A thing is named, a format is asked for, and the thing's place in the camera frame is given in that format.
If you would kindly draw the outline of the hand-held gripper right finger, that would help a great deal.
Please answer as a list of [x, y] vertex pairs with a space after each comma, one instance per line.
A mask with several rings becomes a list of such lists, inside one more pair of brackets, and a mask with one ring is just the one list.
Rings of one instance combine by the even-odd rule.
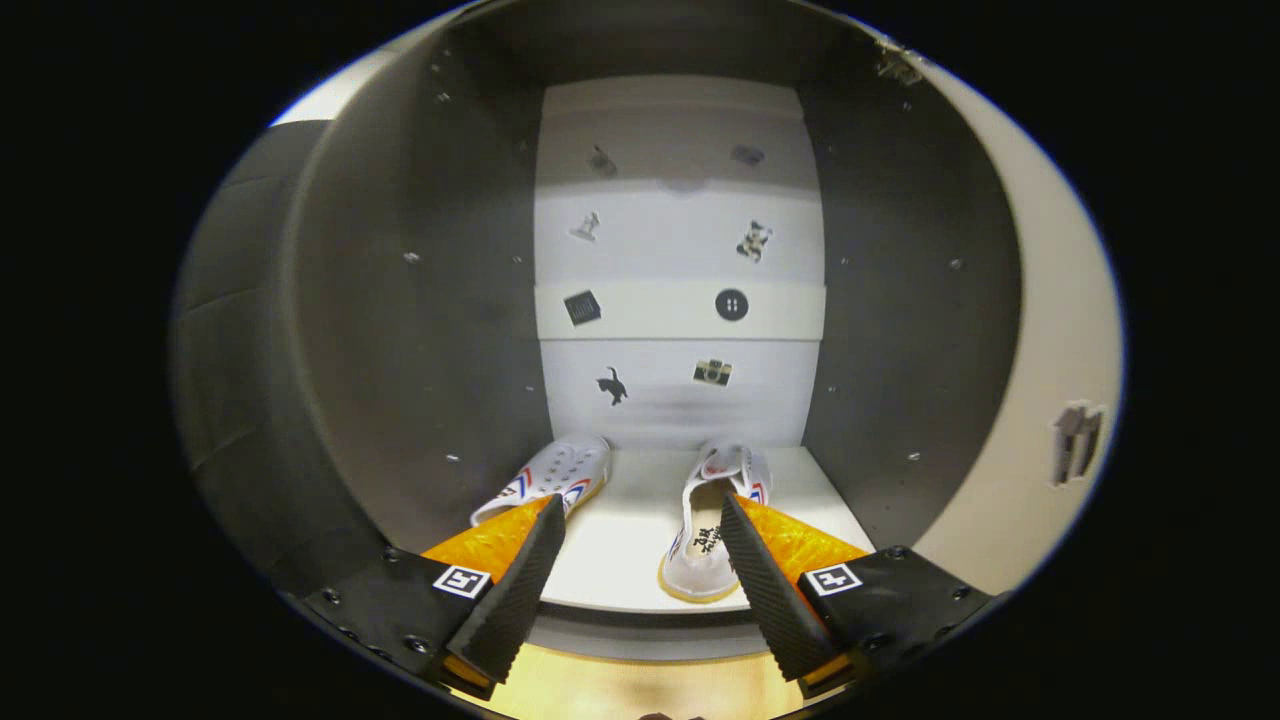
[[899, 675], [1001, 605], [906, 546], [860, 550], [736, 493], [721, 534], [782, 676], [808, 700]]

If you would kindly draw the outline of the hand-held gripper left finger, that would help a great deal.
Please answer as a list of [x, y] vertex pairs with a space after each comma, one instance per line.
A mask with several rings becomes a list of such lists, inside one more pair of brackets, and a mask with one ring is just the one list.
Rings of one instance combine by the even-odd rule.
[[563, 497], [544, 496], [430, 553], [387, 547], [300, 606], [407, 676], [490, 700], [530, 635], [564, 536]]

